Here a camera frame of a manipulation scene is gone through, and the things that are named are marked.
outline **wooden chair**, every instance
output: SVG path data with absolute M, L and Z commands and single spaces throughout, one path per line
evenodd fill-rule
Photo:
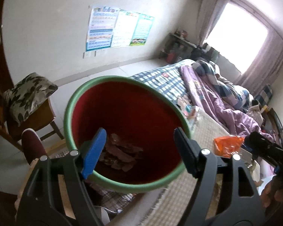
M 29 116 L 26 121 L 24 121 L 18 127 L 17 122 L 12 119 L 12 117 L 9 115 L 9 112 L 4 108 L 4 105 L 0 104 L 0 136 L 22 151 L 22 147 L 18 141 L 21 139 L 21 134 L 25 129 L 32 128 L 35 131 L 38 131 L 50 124 L 53 128 L 53 131 L 41 137 L 41 140 L 44 140 L 55 133 L 58 134 L 62 140 L 64 137 L 54 122 L 54 118 L 55 114 L 52 110 L 49 99 L 47 99 L 34 113 Z

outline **poster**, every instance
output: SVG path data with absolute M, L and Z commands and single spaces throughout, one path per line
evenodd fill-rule
M 89 19 L 86 51 L 108 48 L 111 46 L 113 29 L 119 8 L 106 6 L 93 7 Z
M 139 13 L 121 9 L 115 24 L 111 47 L 126 47 L 130 45 Z
M 140 14 L 130 46 L 145 45 L 150 29 L 152 27 L 154 17 L 145 14 Z

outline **bedding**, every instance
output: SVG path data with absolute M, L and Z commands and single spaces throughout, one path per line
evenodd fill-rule
M 244 113 L 248 110 L 250 94 L 247 89 L 236 86 L 220 75 L 218 65 L 197 60 L 192 64 L 193 69 L 202 78 L 206 78 L 217 91 L 219 96 L 235 110 Z
M 269 134 L 261 132 L 261 128 L 253 118 L 239 110 L 235 110 L 227 102 L 222 101 L 219 92 L 212 85 L 209 77 L 206 74 L 200 76 L 201 74 L 196 73 L 193 65 L 181 66 L 179 70 L 194 105 L 202 108 L 230 134 L 245 137 L 256 131 L 273 141 Z

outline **person's hand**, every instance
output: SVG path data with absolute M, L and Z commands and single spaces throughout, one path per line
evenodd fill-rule
M 271 204 L 273 198 L 277 202 L 283 202 L 283 183 L 278 176 L 274 176 L 265 186 L 260 198 L 265 208 Z

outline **tile floor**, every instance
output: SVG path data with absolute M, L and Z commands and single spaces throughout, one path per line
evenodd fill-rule
M 64 133 L 63 119 L 67 102 L 75 90 L 86 81 L 95 77 L 107 75 L 131 76 L 143 71 L 165 66 L 166 64 L 165 61 L 160 59 L 141 61 L 96 73 L 59 87 L 50 97 L 51 105 L 56 115 L 55 122 L 57 126 L 60 131 Z M 41 137 L 50 131 L 52 131 L 52 127 L 48 125 L 37 133 Z M 47 148 L 59 140 L 58 135 L 55 134 L 44 140 L 43 146 Z M 0 191 L 17 194 L 28 169 L 29 165 L 27 164 L 23 153 L 0 136 Z

